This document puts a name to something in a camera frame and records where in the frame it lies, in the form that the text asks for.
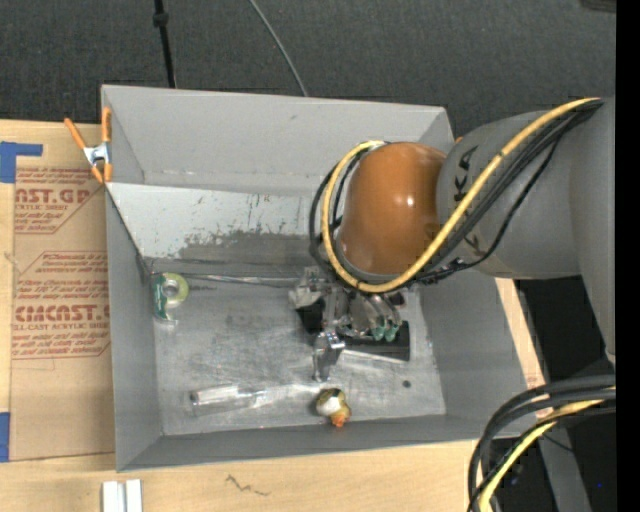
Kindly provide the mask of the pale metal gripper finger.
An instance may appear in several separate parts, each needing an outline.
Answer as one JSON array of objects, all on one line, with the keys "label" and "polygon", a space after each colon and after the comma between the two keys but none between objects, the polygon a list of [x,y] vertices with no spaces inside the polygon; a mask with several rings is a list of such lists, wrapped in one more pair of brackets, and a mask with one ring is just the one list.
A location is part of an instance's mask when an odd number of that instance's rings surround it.
[{"label": "pale metal gripper finger", "polygon": [[326,356],[327,356],[327,338],[324,333],[320,333],[314,339],[312,349],[313,360],[313,379],[316,382],[325,382],[326,376]]},{"label": "pale metal gripper finger", "polygon": [[331,369],[337,364],[345,348],[344,340],[336,333],[327,334],[327,349],[325,352],[325,380],[330,380]]}]

